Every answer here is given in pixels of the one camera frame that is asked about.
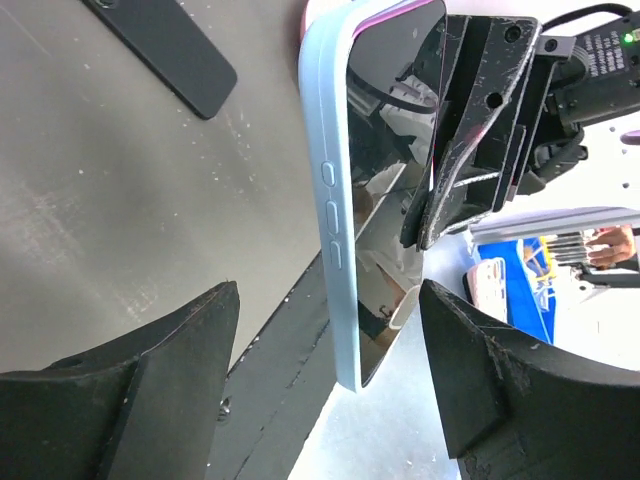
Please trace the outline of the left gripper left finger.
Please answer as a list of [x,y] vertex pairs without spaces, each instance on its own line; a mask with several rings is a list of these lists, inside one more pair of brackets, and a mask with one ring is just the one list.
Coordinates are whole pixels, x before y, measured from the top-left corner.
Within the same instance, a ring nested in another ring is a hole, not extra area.
[[237,285],[39,371],[1,377],[5,479],[201,479],[239,317]]

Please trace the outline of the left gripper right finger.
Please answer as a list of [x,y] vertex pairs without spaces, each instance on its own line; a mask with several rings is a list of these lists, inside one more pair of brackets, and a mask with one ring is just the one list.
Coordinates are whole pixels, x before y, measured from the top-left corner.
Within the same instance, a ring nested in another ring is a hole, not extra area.
[[433,280],[419,302],[445,442],[462,478],[638,478],[638,372],[540,342]]

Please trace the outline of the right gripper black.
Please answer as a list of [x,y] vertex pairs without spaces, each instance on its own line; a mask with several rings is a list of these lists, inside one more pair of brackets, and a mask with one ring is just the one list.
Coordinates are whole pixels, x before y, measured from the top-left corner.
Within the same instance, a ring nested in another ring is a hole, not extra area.
[[[433,177],[415,190],[403,246],[427,250],[493,210],[540,29],[531,17],[447,16],[428,153]],[[540,106],[533,137],[499,187],[501,200],[538,193],[585,161],[587,126],[639,111],[639,16],[623,14],[576,36],[571,56],[553,65]]]

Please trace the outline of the light blue phone case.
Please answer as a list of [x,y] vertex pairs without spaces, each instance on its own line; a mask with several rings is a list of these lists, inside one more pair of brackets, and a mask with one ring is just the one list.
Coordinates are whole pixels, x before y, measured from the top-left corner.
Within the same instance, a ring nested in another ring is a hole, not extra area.
[[346,69],[354,38],[422,1],[352,1],[318,17],[299,54],[299,88],[309,145],[338,383],[362,389]]

